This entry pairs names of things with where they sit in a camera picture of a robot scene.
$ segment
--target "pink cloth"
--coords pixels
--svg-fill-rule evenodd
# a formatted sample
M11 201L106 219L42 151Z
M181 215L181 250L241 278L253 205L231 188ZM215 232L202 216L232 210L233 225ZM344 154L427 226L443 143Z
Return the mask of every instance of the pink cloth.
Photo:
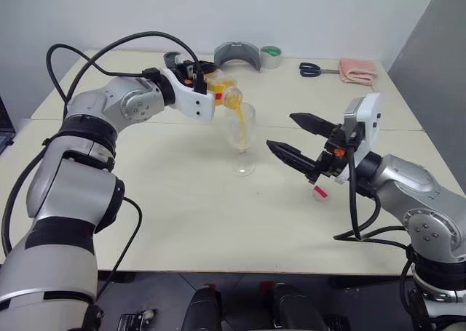
M342 58L338 64L338 69L340 70L340 79L343 82L372 86L377 76L375 65L367 60Z

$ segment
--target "cable connector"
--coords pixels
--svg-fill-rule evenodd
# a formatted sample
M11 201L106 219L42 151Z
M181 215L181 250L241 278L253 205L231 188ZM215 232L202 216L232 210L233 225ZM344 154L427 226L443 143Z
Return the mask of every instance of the cable connector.
M194 82L193 82L194 92L202 93L203 95L206 95L207 94L207 83L204 80L204 73L203 72L196 73L195 75L193 75L193 79L194 79Z

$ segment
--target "clear wine glass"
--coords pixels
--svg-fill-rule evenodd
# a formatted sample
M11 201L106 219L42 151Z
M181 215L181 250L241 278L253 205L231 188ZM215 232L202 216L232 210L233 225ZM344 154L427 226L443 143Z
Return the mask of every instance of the clear wine glass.
M256 139L256 109L241 103L238 109L225 108L226 138L238 150L233 163L236 175L247 176L254 172L256 164L248 149Z

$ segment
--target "floor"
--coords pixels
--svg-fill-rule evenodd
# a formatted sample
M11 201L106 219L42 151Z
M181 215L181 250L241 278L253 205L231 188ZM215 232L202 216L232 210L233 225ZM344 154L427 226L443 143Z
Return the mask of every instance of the floor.
M146 309L157 310L147 330L180 330L194 291L205 284L214 284L222 294L224 331L273 329L261 299L261 290L271 282L295 285L322 314L347 317L351 330L413 330L397 281L336 289L323 275L220 273L138 273L130 283L114 283L98 302L105 312L100 330L116 331L121 314Z

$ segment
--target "white wall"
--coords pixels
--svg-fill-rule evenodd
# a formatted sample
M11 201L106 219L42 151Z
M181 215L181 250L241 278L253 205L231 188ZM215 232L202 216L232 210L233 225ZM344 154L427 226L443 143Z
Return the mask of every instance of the white wall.
M429 1L0 0L0 95L14 121L30 116L52 89L51 44L97 49L143 30L172 33L200 52L240 40L276 44L289 57L381 59L389 68ZM127 48L174 47L151 39ZM57 54L58 76L74 61Z

